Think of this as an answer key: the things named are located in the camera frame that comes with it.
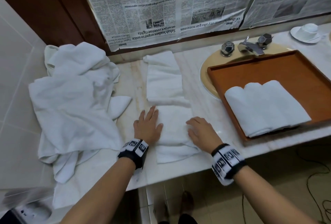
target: wooden tray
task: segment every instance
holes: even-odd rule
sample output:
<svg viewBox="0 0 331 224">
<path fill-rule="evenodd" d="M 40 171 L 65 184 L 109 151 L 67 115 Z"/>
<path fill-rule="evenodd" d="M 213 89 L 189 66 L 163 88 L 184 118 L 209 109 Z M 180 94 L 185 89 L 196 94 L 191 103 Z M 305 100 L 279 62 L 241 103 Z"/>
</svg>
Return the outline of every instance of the wooden tray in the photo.
<svg viewBox="0 0 331 224">
<path fill-rule="evenodd" d="M 279 81 L 312 118 L 307 123 L 309 125 L 331 120 L 331 82 L 298 50 L 212 66 L 207 73 L 244 141 L 259 136 L 245 136 L 224 94 L 231 87 L 244 88 L 250 82 L 264 84 L 270 80 Z"/>
</svg>

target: towel pile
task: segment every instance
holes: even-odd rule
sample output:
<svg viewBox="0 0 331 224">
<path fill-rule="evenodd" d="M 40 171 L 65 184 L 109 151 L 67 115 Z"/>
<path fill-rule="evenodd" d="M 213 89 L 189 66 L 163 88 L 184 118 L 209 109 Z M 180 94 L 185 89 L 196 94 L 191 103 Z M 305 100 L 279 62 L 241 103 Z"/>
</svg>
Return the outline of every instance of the towel pile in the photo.
<svg viewBox="0 0 331 224">
<path fill-rule="evenodd" d="M 147 100 L 159 110 L 158 123 L 163 123 L 157 142 L 158 163 L 188 158 L 198 152 L 187 133 L 186 121 L 193 117 L 191 104 L 184 98 L 182 75 L 171 51 L 147 55 Z"/>
<path fill-rule="evenodd" d="M 101 148 L 120 150 L 116 124 L 131 97 L 111 97 L 119 69 L 105 52 L 83 42 L 47 46 L 48 77 L 29 85 L 33 108 L 42 129 L 38 157 L 53 164 L 54 179 L 65 183 L 75 166 Z"/>
<path fill-rule="evenodd" d="M 300 103 L 276 80 L 263 85 L 235 86 L 225 98 L 247 137 L 255 137 L 312 119 Z"/>
</svg>

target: hand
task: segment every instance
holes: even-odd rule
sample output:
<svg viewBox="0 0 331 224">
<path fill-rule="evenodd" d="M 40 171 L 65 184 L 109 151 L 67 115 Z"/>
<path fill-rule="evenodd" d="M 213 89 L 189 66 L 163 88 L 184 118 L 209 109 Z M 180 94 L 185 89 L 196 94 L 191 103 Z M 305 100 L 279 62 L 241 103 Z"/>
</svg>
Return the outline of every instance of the hand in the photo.
<svg viewBox="0 0 331 224">
<path fill-rule="evenodd" d="M 186 122 L 188 125 L 193 126 L 193 129 L 188 129 L 188 135 L 193 143 L 201 150 L 212 153 L 216 147 L 223 142 L 217 135 L 212 125 L 209 124 L 204 118 L 194 117 Z"/>
<path fill-rule="evenodd" d="M 133 123 L 134 138 L 144 140 L 148 145 L 154 144 L 159 140 L 163 124 L 156 126 L 159 110 L 155 110 L 155 105 L 149 109 L 145 119 L 145 110 L 140 113 L 139 120 Z"/>
</svg>

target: marble countertop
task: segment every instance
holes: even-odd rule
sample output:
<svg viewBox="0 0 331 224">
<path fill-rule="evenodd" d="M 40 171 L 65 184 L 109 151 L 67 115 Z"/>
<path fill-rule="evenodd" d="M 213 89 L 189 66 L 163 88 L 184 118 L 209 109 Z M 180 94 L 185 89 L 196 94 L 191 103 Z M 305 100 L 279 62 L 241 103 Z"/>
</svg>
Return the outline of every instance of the marble countertop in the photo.
<svg viewBox="0 0 331 224">
<path fill-rule="evenodd" d="M 331 43 L 328 36 L 330 31 L 331 23 L 320 25 L 319 33 L 322 40 L 317 44 L 298 42 L 290 36 L 288 31 L 274 34 L 273 42 L 300 50 L 331 80 Z M 296 129 L 261 137 L 244 146 L 222 103 L 212 97 L 199 80 L 202 63 L 209 55 L 220 49 L 221 43 L 174 53 L 174 55 L 182 73 L 185 98 L 192 104 L 193 115 L 204 117 L 210 122 L 223 142 L 233 145 L 245 158 L 249 158 L 331 135 L 331 123 L 328 123 L 309 129 Z M 134 120 L 138 118 L 141 110 L 148 110 L 150 107 L 146 99 L 147 64 L 137 60 L 119 64 L 118 67 L 121 76 L 119 83 L 116 84 L 115 95 L 132 97 L 130 105 L 117 121 L 123 140 L 127 142 L 133 138 Z M 117 152 L 113 150 L 103 149 L 90 160 L 77 166 L 75 175 L 68 183 L 56 187 L 57 203 L 63 207 L 75 204 L 112 166 L 116 161 L 116 155 Z M 131 179 L 127 190 L 206 170 L 211 168 L 211 163 L 211 156 L 202 152 L 185 160 L 157 164 L 155 148 L 151 147 L 139 180 Z"/>
</svg>

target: white cup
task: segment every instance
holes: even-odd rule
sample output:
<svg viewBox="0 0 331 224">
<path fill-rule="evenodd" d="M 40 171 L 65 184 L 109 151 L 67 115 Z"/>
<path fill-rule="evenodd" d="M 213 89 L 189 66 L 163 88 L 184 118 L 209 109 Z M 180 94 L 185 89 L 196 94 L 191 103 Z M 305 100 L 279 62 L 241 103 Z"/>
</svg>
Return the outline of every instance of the white cup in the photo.
<svg viewBox="0 0 331 224">
<path fill-rule="evenodd" d="M 309 41 L 315 39 L 317 32 L 318 26 L 316 24 L 305 24 L 298 29 L 295 35 L 303 41 Z"/>
</svg>

